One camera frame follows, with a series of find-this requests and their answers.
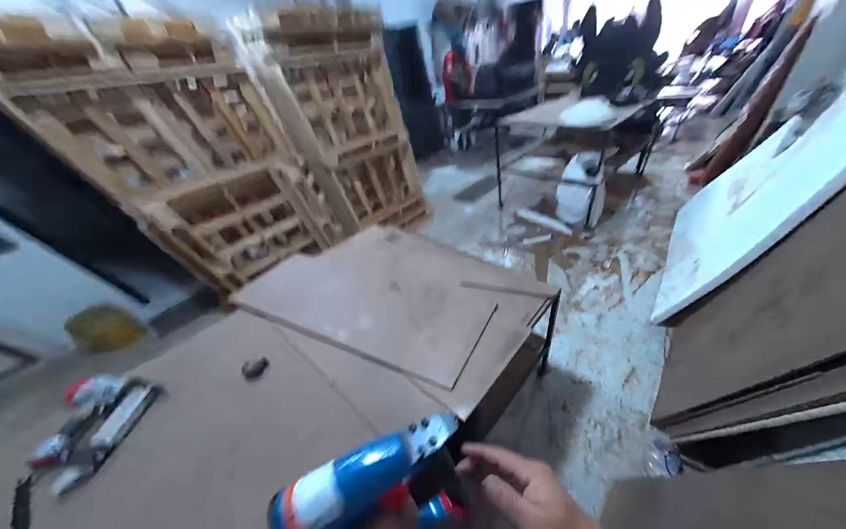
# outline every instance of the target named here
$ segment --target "hand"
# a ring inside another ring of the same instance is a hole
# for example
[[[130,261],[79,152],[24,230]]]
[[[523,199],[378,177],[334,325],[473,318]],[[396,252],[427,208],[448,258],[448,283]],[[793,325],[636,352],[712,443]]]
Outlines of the hand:
[[[485,495],[519,529],[600,529],[547,463],[477,442],[465,443],[463,454],[467,457],[456,470],[473,474],[487,466],[491,474],[481,482]]]

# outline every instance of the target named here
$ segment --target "blue drill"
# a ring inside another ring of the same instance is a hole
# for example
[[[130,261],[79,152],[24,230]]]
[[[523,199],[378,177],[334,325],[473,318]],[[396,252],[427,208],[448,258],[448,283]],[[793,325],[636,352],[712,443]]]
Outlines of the blue drill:
[[[360,529],[409,499],[407,484],[458,428],[436,414],[339,457],[284,487],[270,501],[271,529]],[[435,527],[464,511],[444,491],[419,507],[417,524]]]

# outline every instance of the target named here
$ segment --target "white board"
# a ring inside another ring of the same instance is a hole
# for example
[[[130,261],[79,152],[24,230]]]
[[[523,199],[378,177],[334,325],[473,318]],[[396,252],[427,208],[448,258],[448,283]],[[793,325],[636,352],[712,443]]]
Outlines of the white board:
[[[678,212],[652,322],[733,277],[846,186],[846,90],[775,157],[783,126]]]

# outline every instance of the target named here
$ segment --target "yellow object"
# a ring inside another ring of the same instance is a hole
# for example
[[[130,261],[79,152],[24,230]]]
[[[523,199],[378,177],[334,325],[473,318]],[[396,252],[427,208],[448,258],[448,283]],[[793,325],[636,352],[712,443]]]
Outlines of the yellow object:
[[[95,305],[71,316],[64,323],[82,350],[100,353],[122,349],[146,336],[146,328],[131,314],[113,305]]]
[[[795,6],[792,13],[792,18],[789,19],[789,25],[802,25],[802,22],[808,20],[808,14],[811,12],[811,7],[814,6],[815,0],[802,0]]]

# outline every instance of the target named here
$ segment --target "wood scrap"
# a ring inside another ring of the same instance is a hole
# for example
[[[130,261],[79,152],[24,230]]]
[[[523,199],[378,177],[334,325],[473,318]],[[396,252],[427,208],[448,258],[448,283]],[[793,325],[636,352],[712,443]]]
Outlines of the wood scrap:
[[[521,246],[534,246],[540,243],[545,243],[554,238],[554,235],[538,235],[537,237],[526,237],[521,241]]]
[[[519,209],[517,212],[515,212],[515,215],[528,222],[532,222],[534,224],[547,228],[548,230],[558,232],[559,234],[573,235],[573,229],[568,226],[565,222],[561,222],[555,218],[540,214],[536,211],[531,211],[529,209]]]

